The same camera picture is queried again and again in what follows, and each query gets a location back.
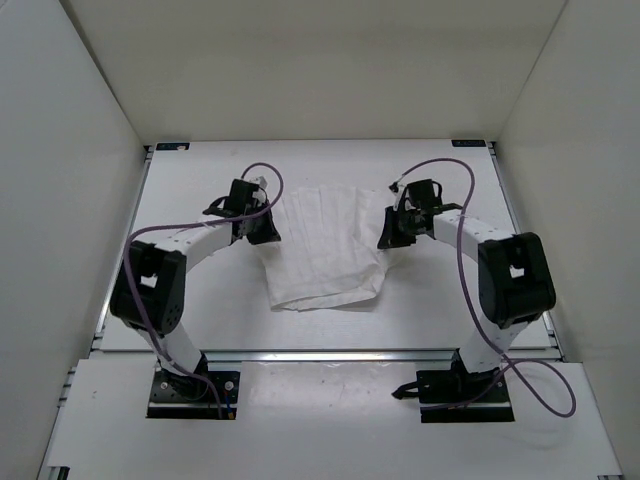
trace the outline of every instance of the white cloth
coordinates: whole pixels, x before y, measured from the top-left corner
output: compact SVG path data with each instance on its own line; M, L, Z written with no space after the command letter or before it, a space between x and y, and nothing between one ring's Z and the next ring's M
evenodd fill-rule
M257 247L271 307L331 308L375 297L398 254L376 248L393 200L342 185L283 195L273 208L282 241Z

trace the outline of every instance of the white enclosure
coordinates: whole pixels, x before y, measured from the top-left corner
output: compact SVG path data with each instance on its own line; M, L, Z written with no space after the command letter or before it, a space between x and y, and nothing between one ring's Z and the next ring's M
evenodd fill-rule
M60 2L0 0L0 478L533 479L544 465L640 479L640 3ZM497 141L497 159L450 138ZM324 141L283 141L310 139ZM172 140L194 143L145 162L143 144ZM238 362L241 413L144 418L153 357L119 320L103 328L134 218L191 220L254 160L292 186L384 188L436 155L474 164L472 213L542 237L555 329L530 326L512 354L556 362L576 417L550 417L511 375L511 424L425 426L389 396L416 367L446 368L471 328L453 250L421 242L379 300L306 316L269 310L248 245L203 262L185 325L210 360ZM434 176L459 201L451 168ZM225 307L223 283L255 294ZM567 406L548 372L526 372Z

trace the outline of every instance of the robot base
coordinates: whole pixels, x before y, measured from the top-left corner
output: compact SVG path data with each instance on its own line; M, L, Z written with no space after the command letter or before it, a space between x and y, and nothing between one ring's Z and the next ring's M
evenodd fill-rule
M507 385L503 380L477 401L462 408L433 409L429 406L464 402L482 393L490 379L477 383L452 381L450 370L420 370L417 372L418 398L422 423L487 423L513 422L513 410Z
M147 418L187 418L198 420L235 420L237 415L240 372L208 371L207 376L213 382L222 403L222 418L218 415L215 398L207 390L200 398L187 398L176 392L166 382L166 377L158 369L154 373ZM225 390L227 382L233 383L231 390Z

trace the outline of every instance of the purple cable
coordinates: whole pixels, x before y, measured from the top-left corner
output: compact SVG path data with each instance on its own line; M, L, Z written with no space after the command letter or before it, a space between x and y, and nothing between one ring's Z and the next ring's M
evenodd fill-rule
M198 375L197 373L189 372L187 369L183 368L181 365L176 363L175 360L173 360L173 358L171 358L171 356L167 352L165 352L164 349L162 348L162 346L160 345L160 342L158 341L158 335L157 335L156 331L153 329L153 325L151 324L151 320L149 319L149 315L147 314L147 310L144 308L144 303L142 302L142 298L140 297L140 292L138 292L138 288L136 287L135 278L133 276L133 270L131 269L131 259L130 259L130 256L129 256L129 250L131 248L131 244L133 243L133 241L137 237L139 237L140 235L142 235L144 233L157 232L157 231L160 231L160 230L189 230L189 229L192 229L192 228L200 228L200 227L205 226L205 225L209 226L209 227L213 227L213 226L216 226L216 225L222 225L224 223L229 223L229 222L241 222L241 221L244 221L244 220L252 220L254 218L258 218L258 217L264 215L269 210L271 210L276 203L278 203L278 200L280 200L280 197L282 196L282 192L284 190L284 180L283 180L282 175L280 174L280 172L274 166L269 165L268 163L264 163L264 162L256 162L256 163L253 163L253 164L249 165L245 169L245 171L242 172L242 177L241 178L244 178L244 176L247 174L247 172L249 170L251 170L252 168L254 168L254 167L266 167L266 168L270 169L271 171L273 171L276 174L276 176L278 177L278 181L280 182L280 189L278 190L278 194L276 195L276 197L273 199L273 202L271 202L269 205L264 207L259 212L252 213L250 215L241 215L239 217L233 217L233 218L221 218L219 220L212 220L210 222L182 223L182 224L176 224L176 225L155 225L155 226L152 226L152 227L145 227L145 228L141 228L140 230L136 230L131 235L129 235L129 238L127 238L127 241L126 241L126 243L124 245L124 255L123 255L122 264L124 265L124 271L125 271L125 274L127 276L127 282L129 283L129 288L131 289L131 295L133 296L133 301L136 304L136 308L138 309L138 313L140 314L140 318L142 318L142 322L144 323L144 327L146 328L147 332L149 333L149 338L151 339L151 343L153 344L153 347L155 348L155 350L158 353L158 355L160 355L167 362L169 362L169 364L173 368L175 368L178 372L182 373L183 375L185 375L187 377L191 377L191 378L194 378L196 380L200 380L200 381L204 382L207 385L207 387L213 393L214 398L216 399L216 405L217 405L217 408L218 408L218 417L219 418L222 418L222 404L220 402L220 396L218 395L218 391L216 390L216 386L213 384L213 382L211 380L209 380L207 377L205 377L204 375Z
M575 395L573 389L571 388L571 385L569 384L569 381L566 379L566 377L557 368L555 368L554 366L552 366L551 364L549 364L549 363L547 363L547 362L545 362L543 360L537 360L537 359L513 360L513 359L511 359L505 352L500 350L500 348L491 341L491 339L487 336L487 334L482 329L482 325L480 325L480 320L478 319L478 315L476 314L475 308L473 307L473 301L471 300L471 295L469 293L469 287L467 285L467 279L466 279L465 273L464 273L464 266L463 266L463 263L462 263L462 231L463 231L464 219L465 219L465 215L467 213L467 207L469 206L469 202L471 202L471 197L473 196L473 191L475 190L475 186L476 186L476 177L475 177L471 167L468 164L466 164L465 162L463 162L462 160L458 160L456 158L434 158L432 160L425 160L424 162L420 162L417 165L414 165L409 170L404 172L400 178L402 179L403 177L405 177L406 175L408 175L409 173L413 172L414 170L416 170L419 167L422 167L424 165L428 165L430 163L440 163L440 162L457 163L458 165L463 166L467 170L467 172L469 173L471 184L469 186L469 193L467 194L467 198L465 198L464 203L462 204L462 209L460 210L460 222L458 223L458 230L456 232L456 259L457 259L457 263L458 263L458 274L460 276L460 286L462 287L462 294L464 295L464 300L465 300L465 302L467 304L467 307L469 308L469 313L471 314L471 318L473 319L473 323L475 324L476 328L478 329L478 332L480 333L480 336L487 343L487 345L489 345L497 354L502 356L502 358L504 359L504 361L507 364L507 366L504 367L503 369L501 369L495 375L495 377L493 378L493 381L489 384L489 386L487 388L485 388L482 391L482 393L480 393L479 395L475 396L471 400L466 400L464 402L457 402L457 403L447 403L447 404L443 404L443 405L434 405L434 406L431 406L431 407L423 407L423 408L425 410L441 410L441 409L445 409L445 408L449 409L449 408L457 408L457 407L466 407L469 404L471 404L471 403L475 402L476 400L480 399L481 397L483 397L489 390L491 390L493 388L493 386L496 383L498 383L498 381L500 381L500 379L502 379L502 377L504 376L504 374L508 370L513 370L513 372L518 376L518 378L522 381L522 383L529 389L531 394L549 412L551 412L554 415L556 415L558 417L561 417L561 418L569 418L569 417L573 416L576 413L576 408L577 408L576 395ZM535 364L547 367L550 370L552 370L560 378L560 380L562 380L562 383L564 383L564 385L567 387L567 390L569 392L569 396L571 397L571 408L569 409L569 411L567 413L559 412L555 408L553 408L551 405L549 405L546 402L546 400L544 398L542 398L542 396L540 396L540 394L533 387L533 385L531 385L529 383L529 381L524 377L524 375L520 372L520 370L516 367L517 364L526 363L526 362L535 363Z

